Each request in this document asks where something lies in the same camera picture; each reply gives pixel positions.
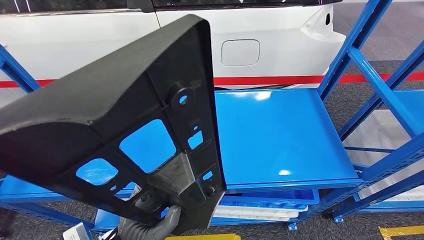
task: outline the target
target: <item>yellow floor marking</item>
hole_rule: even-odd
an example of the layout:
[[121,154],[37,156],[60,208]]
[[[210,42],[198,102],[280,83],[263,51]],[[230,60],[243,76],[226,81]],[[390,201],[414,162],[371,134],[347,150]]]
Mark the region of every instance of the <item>yellow floor marking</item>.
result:
[[215,234],[215,235],[197,235],[197,236],[170,236],[165,240],[242,240],[235,233]]
[[380,229],[380,233],[383,236],[384,240],[392,240],[392,237],[397,237],[397,236],[424,234],[424,225],[392,227],[392,228],[378,227],[378,229]]

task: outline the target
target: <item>floor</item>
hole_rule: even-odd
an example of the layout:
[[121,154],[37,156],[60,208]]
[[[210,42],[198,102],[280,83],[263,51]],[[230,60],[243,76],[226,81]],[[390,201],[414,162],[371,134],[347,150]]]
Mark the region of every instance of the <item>floor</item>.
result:
[[[364,3],[339,3],[334,6],[334,30],[347,34],[359,16]],[[380,73],[390,73],[424,39],[424,2],[395,2],[362,48],[361,52]],[[358,73],[349,67],[348,74]],[[424,81],[407,82],[403,88],[424,88]],[[367,83],[339,84],[325,103],[337,129],[356,112],[373,93]],[[94,208],[76,201],[48,203],[51,208],[75,217],[92,221]],[[0,213],[0,221],[7,216]],[[207,231],[192,230],[189,235],[237,233],[243,240],[381,240],[380,227],[424,225],[424,213],[359,213],[336,224],[320,215],[299,225],[296,232],[288,232],[282,223],[211,227]],[[11,226],[8,240],[57,240],[67,227],[18,214]],[[424,240],[424,235],[393,237],[394,240]]]

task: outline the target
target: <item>white car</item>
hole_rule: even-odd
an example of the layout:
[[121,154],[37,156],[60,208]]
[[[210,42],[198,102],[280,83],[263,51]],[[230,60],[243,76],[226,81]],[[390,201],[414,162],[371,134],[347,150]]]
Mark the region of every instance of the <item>white car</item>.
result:
[[326,71],[346,38],[333,31],[340,1],[0,0],[0,44],[36,80],[55,80],[195,14],[210,23],[216,82],[260,83]]

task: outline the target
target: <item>blue bin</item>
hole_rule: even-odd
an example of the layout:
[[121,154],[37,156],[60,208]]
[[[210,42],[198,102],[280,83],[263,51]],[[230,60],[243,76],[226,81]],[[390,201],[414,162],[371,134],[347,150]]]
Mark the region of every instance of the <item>blue bin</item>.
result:
[[318,204],[318,189],[226,194],[220,205],[304,210]]

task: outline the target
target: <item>gloved hand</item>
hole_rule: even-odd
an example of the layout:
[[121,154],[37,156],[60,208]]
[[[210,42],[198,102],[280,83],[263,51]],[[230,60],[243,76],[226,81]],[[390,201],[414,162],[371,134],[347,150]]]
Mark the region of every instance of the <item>gloved hand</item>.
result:
[[117,236],[121,240],[164,240],[178,225],[180,213],[180,206],[171,206],[166,216],[154,227],[122,217],[119,221]]

